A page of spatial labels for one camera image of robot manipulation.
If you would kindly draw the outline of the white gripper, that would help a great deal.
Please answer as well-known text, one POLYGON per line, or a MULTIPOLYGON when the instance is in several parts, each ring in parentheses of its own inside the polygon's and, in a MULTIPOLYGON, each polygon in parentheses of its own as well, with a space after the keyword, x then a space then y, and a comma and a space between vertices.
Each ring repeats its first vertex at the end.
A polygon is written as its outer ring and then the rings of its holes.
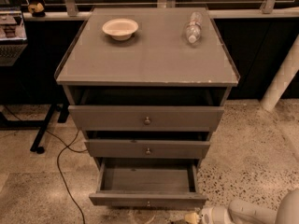
POLYGON ((198 215, 195 212, 187 213, 184 216, 188 224, 233 224, 228 210, 225 207, 206 207, 200 211, 198 215))

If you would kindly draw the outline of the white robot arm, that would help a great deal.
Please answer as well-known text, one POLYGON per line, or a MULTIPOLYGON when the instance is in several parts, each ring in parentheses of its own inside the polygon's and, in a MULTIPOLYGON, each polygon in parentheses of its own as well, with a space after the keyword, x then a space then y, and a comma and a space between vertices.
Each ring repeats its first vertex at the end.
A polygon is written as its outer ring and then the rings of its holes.
POLYGON ((299 224, 299 189, 290 191, 277 211, 234 199, 227 207, 205 207, 184 219, 188 224, 299 224))

